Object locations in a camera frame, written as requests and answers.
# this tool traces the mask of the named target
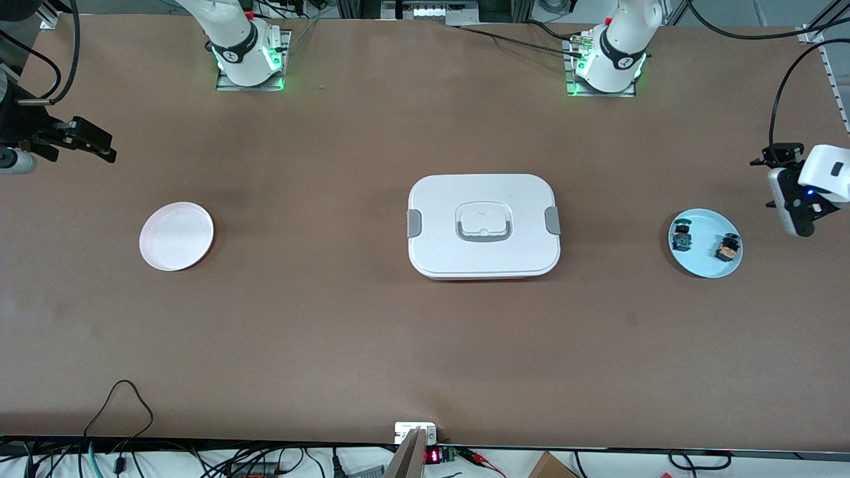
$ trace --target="electronic component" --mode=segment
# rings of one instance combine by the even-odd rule
[[[455,461],[457,451],[453,447],[428,447],[425,451],[425,464],[441,464]]]
[[[383,466],[369,468],[364,471],[359,471],[353,475],[348,475],[348,478],[381,478],[383,476]]]
[[[227,470],[228,478],[275,478],[280,468],[277,462],[241,462],[232,464]]]
[[[687,252],[691,247],[690,219],[677,219],[673,224],[676,229],[673,231],[673,250]]]
[[[714,253],[714,257],[720,259],[723,262],[731,262],[733,259],[735,259],[735,255],[738,254],[739,248],[740,237],[737,234],[727,234],[720,242],[720,246]]]

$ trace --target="white plate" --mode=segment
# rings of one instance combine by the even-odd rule
[[[192,202],[160,208],[144,223],[139,250],[159,270],[186,269],[203,259],[213,244],[213,218]]]

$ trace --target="plate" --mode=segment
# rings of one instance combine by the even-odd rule
[[[151,215],[139,235],[144,261],[159,270],[191,267],[213,244],[213,218],[192,202],[175,202]]]
[[[673,250],[673,231],[676,229],[676,221],[680,219],[691,221],[690,231],[688,232],[691,235],[689,251]],[[697,276],[717,279],[735,272],[744,257],[743,239],[739,239],[738,253],[730,262],[723,262],[714,257],[714,253],[723,238],[730,233],[740,237],[738,229],[721,214],[709,209],[689,209],[676,216],[670,224],[670,230],[667,232],[667,246],[676,262],[688,272]]]

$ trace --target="tabletop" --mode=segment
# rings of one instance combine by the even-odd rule
[[[35,45],[63,71],[68,20]],[[150,436],[389,441],[424,419],[479,445],[850,451],[850,216],[787,236],[747,164],[796,39],[661,28],[632,99],[570,97],[559,55],[430,22],[321,20],[276,93],[214,91],[204,41],[190,17],[82,18],[50,111],[112,133],[118,159],[0,177],[0,433],[81,433],[130,378]],[[847,145],[824,73],[817,55],[796,70],[777,140]],[[31,60],[22,84],[50,83]],[[410,188],[505,172],[552,187],[558,265],[417,273]],[[217,235],[160,272],[139,232],[176,201]],[[740,230],[733,275],[675,266],[666,232],[689,208]],[[93,432],[145,418],[123,390]]]

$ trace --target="gray latch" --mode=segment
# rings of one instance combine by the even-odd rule
[[[546,230],[549,231],[549,234],[560,236],[561,221],[560,219],[558,219],[558,208],[555,206],[546,208],[546,211],[544,211],[543,215],[546,218]]]
[[[407,238],[412,239],[422,234],[422,213],[419,209],[407,210]]]

